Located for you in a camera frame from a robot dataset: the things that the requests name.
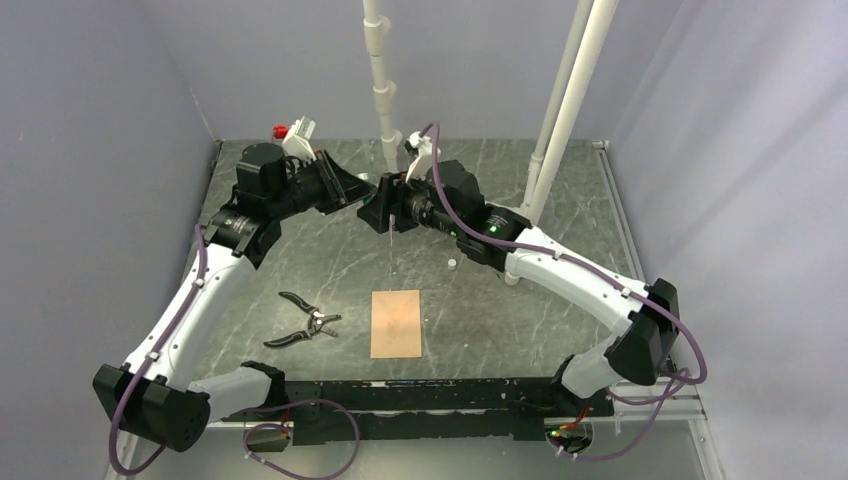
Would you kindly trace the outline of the tan envelope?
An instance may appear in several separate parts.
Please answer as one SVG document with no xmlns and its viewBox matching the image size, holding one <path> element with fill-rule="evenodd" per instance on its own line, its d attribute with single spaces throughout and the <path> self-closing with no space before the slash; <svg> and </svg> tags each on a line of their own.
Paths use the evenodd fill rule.
<svg viewBox="0 0 848 480">
<path fill-rule="evenodd" d="M 373 291 L 371 305 L 370 358 L 420 358 L 420 291 Z"/>
</svg>

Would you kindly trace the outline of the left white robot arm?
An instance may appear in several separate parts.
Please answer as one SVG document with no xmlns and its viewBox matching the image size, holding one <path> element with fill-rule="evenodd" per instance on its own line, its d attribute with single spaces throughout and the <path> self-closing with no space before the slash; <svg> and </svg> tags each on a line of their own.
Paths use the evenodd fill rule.
<svg viewBox="0 0 848 480">
<path fill-rule="evenodd" d="M 94 376 L 111 421 L 112 459 L 122 432 L 184 452 L 210 422 L 251 410 L 272 420 L 285 411 L 283 371 L 248 361 L 195 380 L 196 363 L 233 295 L 279 240 L 284 220 L 310 209 L 335 213 L 375 190 L 323 150 L 292 153 L 274 143 L 243 150 L 229 200 L 195 228 L 196 258 L 169 306 L 122 365 L 104 364 Z"/>
</svg>

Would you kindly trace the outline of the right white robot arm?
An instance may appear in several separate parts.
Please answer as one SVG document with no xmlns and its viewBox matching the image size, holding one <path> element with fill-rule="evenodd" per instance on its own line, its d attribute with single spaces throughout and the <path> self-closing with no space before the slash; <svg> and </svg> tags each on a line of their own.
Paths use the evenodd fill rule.
<svg viewBox="0 0 848 480">
<path fill-rule="evenodd" d="M 469 260 L 538 284 L 604 325 L 605 341 L 558 367 L 551 401 L 564 415 L 620 381 L 653 385 L 679 334 L 671 320 L 677 314 L 672 284 L 621 276 L 558 244 L 522 215 L 487 202 L 476 177 L 456 160 L 422 179 L 383 175 L 357 215 L 377 233 L 440 231 Z"/>
</svg>

